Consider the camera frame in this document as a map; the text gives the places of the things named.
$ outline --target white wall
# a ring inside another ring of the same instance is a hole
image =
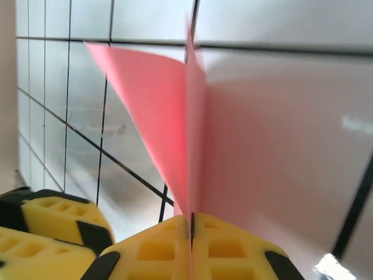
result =
[[[0,193],[18,166],[15,1],[0,1]]]

